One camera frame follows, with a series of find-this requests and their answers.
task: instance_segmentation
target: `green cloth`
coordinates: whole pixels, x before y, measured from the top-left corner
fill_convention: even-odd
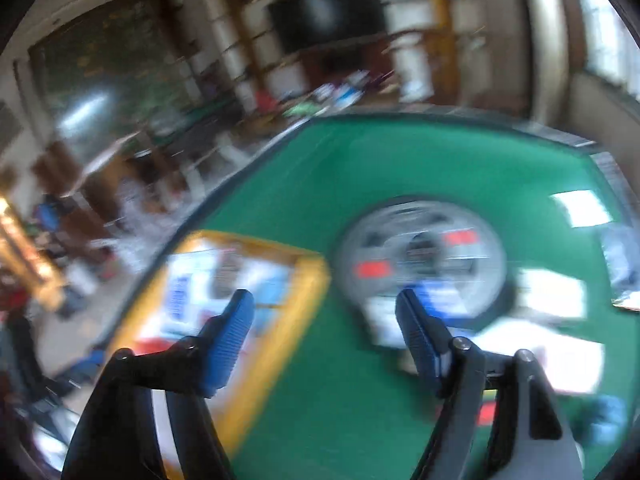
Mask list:
[[[583,280],[588,318],[562,330],[606,346],[601,393],[631,409],[638,330],[610,304],[596,229],[571,228],[554,193],[591,189],[612,217],[616,199],[590,158],[527,136],[419,118],[323,118],[310,124],[202,225],[319,251],[367,208],[426,194],[466,206],[502,239],[510,272],[545,267]],[[373,347],[332,288],[234,458],[241,480],[408,479],[434,422],[434,400]],[[584,400],[564,398],[570,418]],[[478,430],[471,465],[488,429]],[[586,450],[592,478],[615,446]]]

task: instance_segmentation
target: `green felt surface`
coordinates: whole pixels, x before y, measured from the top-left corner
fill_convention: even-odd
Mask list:
[[[631,405],[638,331],[610,305],[594,228],[571,228],[550,195],[592,189],[619,218],[591,160],[549,142],[405,116],[310,124],[203,228],[276,240],[330,257],[343,229],[392,197],[427,194],[466,206],[500,235],[510,270],[545,267],[584,280],[588,318],[565,333],[606,346],[603,393]],[[430,436],[433,399],[374,348],[332,287],[234,458],[241,480],[409,478]],[[579,418],[584,400],[563,399]],[[472,463],[488,430],[478,431]],[[587,450],[586,478],[614,450]]]

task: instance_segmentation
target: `television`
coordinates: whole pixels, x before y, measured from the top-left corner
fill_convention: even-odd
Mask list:
[[[380,0],[277,0],[268,9],[287,54],[385,31]]]

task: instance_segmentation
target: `yellow tray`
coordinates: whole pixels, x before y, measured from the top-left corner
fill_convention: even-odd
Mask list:
[[[242,244],[243,254],[247,256],[276,261],[294,268],[289,291],[280,306],[283,314],[278,316],[277,322],[260,338],[255,351],[248,357],[246,372],[234,388],[234,396],[229,400],[222,416],[216,421],[220,442],[226,453],[233,455],[314,318],[329,283],[329,272],[324,259],[317,253],[219,231],[191,233],[180,244],[176,253],[196,250],[199,240],[203,238],[217,244],[239,242]],[[109,355],[118,348],[134,345],[146,320],[160,309],[165,283],[166,266],[163,266],[124,319],[111,344]]]

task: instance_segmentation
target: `black screen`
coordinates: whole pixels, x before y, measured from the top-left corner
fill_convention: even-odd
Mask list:
[[[278,0],[269,12],[288,54],[385,30],[380,0]]]

